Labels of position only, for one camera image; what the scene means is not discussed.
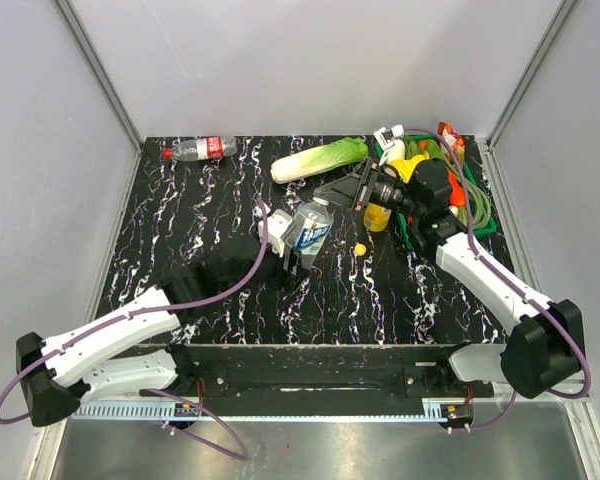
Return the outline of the clear blue-cap water bottle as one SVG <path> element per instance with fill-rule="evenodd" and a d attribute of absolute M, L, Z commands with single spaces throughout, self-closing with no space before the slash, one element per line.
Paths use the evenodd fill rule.
<path fill-rule="evenodd" d="M 301 256 L 301 266 L 310 270 L 333 225 L 329 202 L 317 197 L 301 204 L 293 217 L 291 246 Z"/>

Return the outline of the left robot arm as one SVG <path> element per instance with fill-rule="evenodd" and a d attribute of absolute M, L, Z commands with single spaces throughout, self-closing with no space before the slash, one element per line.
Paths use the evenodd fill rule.
<path fill-rule="evenodd" d="M 197 372 L 176 348 L 133 364 L 121 353 L 142 340 L 177 330 L 195 314 L 251 283 L 282 288 L 306 276 L 303 248 L 274 235 L 240 236 L 215 246 L 131 302 L 72 331 L 44 338 L 30 332 L 16 341 L 16 379 L 34 427 L 45 427 L 101 397 L 168 388 L 185 395 Z"/>

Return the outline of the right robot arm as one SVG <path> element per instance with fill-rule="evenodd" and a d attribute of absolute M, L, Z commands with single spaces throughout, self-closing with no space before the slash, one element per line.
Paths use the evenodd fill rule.
<path fill-rule="evenodd" d="M 552 393 L 583 373 L 578 397 L 588 393 L 591 373 L 584 350 L 580 309 L 554 302 L 496 261 L 448 206 L 451 185 L 440 159 L 419 163 L 408 181 L 393 177 L 373 160 L 314 191 L 317 199 L 359 211 L 376 204 L 409 218 L 413 250 L 460 281 L 496 317 L 504 344 L 467 344 L 454 350 L 435 375 L 437 388 L 460 394 L 470 382 L 503 382 L 527 399 Z"/>

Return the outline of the yellow juice bottle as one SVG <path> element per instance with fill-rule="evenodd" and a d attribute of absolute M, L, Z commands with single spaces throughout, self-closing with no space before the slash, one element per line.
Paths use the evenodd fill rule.
<path fill-rule="evenodd" d="M 386 229 L 390 217 L 390 209 L 374 203 L 369 203 L 364 212 L 363 223 L 368 231 L 378 233 Z"/>

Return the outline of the yellow bottle cap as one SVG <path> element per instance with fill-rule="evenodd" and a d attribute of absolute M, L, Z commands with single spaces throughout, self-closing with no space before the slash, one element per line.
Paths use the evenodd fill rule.
<path fill-rule="evenodd" d="M 364 244 L 358 243 L 355 246 L 354 251 L 357 256 L 363 256 L 366 253 L 366 246 Z"/>

